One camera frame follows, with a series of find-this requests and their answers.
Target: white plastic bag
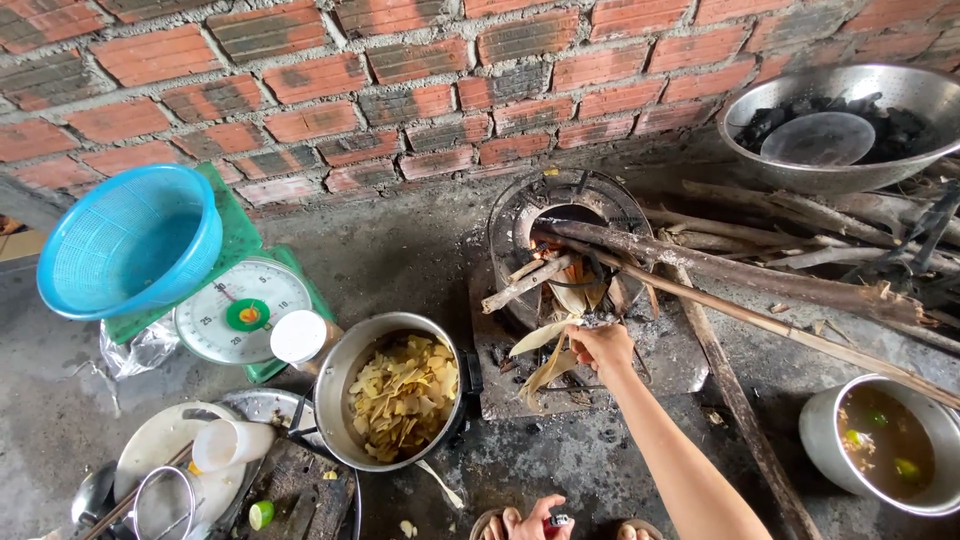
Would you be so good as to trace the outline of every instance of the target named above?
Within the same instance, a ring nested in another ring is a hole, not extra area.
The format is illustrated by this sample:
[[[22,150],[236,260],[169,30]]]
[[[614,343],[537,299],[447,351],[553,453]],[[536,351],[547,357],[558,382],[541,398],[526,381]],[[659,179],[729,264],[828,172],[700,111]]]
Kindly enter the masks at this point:
[[[130,340],[130,345],[114,343],[107,335],[105,323],[100,322],[100,353],[107,361],[114,380],[156,369],[173,354],[179,344],[173,311],[140,331]]]

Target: metal colander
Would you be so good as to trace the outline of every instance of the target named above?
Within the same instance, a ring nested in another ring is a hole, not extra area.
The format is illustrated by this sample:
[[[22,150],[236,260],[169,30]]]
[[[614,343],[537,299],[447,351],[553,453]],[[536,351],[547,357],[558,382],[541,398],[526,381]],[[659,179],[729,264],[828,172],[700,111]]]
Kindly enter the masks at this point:
[[[876,102],[882,110],[909,109],[930,122],[942,146],[907,160],[824,167],[766,160],[733,141],[757,109],[813,97],[839,96],[850,102],[874,92],[883,93]],[[780,75],[742,90],[727,103],[717,117],[720,137],[758,178],[796,193],[840,194],[876,189],[920,172],[940,156],[960,148],[960,77],[935,69],[886,63],[817,67]]]

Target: white lid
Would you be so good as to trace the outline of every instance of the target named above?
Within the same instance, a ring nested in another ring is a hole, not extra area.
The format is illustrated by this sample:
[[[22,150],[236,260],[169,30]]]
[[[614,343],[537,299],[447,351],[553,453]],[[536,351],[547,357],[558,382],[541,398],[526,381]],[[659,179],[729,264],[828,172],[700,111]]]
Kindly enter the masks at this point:
[[[326,322],[310,309],[284,315],[270,332],[270,350],[288,364],[313,358],[326,343]]]

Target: red lighter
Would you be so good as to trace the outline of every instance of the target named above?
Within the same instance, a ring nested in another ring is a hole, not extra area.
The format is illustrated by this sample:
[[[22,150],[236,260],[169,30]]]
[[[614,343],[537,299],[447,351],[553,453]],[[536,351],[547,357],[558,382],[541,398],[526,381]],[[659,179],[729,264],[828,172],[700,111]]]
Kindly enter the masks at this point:
[[[570,522],[570,518],[566,514],[557,514],[556,516],[550,516],[547,519],[543,520],[543,536],[546,540],[553,538],[557,531],[561,527]]]

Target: scale dial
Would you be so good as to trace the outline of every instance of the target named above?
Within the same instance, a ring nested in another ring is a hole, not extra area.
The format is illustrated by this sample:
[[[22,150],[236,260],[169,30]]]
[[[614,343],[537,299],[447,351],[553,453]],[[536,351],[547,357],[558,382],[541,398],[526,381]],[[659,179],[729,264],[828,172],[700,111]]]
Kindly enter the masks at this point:
[[[180,303],[174,324],[195,355],[221,364],[255,364],[274,357],[270,331],[283,315],[311,309],[303,280],[268,258],[250,257]]]

